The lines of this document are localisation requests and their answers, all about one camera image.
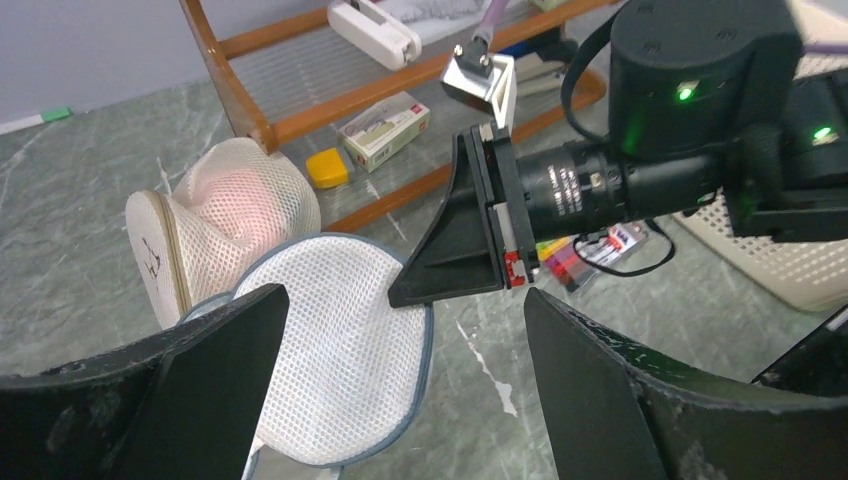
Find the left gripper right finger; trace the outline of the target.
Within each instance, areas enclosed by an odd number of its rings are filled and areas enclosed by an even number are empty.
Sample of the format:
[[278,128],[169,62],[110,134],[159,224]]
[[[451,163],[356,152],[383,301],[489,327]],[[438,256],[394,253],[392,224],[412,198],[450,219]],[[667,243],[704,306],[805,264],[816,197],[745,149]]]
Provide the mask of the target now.
[[560,479],[847,475],[847,395],[702,371],[535,288],[524,316]]

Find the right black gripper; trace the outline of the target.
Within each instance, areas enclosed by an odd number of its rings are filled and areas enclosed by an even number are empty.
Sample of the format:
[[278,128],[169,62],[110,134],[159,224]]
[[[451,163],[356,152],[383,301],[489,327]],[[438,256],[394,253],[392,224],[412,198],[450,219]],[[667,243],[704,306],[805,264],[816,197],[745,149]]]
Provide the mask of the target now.
[[440,209],[388,291],[395,308],[527,286],[540,264],[507,129],[473,126],[453,139]]

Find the round white mesh laundry bag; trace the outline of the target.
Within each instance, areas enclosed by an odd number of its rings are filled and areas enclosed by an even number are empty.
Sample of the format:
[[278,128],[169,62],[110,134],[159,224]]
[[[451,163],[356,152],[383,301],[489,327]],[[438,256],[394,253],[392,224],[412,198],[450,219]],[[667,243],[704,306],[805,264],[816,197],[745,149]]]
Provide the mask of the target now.
[[434,314],[431,305],[389,304],[402,265],[400,255],[370,239],[317,233],[271,249],[232,289],[183,315],[193,320],[267,284],[288,293],[245,478],[269,447],[336,479],[407,430],[428,385]]

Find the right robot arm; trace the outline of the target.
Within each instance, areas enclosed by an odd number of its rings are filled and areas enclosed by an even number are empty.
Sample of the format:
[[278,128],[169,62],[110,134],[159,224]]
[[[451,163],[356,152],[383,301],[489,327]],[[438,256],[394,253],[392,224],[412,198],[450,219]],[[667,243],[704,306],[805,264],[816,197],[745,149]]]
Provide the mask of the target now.
[[453,140],[450,187],[388,291],[395,308],[528,284],[536,246],[724,197],[732,233],[847,236],[847,70],[811,53],[785,1],[630,1],[579,47],[562,81],[610,52],[608,127],[517,157],[500,121]]

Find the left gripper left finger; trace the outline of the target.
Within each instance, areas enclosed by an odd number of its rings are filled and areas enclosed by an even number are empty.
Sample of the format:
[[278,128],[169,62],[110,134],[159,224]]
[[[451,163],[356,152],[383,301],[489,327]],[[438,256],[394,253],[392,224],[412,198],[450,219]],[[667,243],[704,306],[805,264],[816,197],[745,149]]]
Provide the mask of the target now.
[[199,318],[1,379],[5,479],[238,479],[289,298],[266,285]]

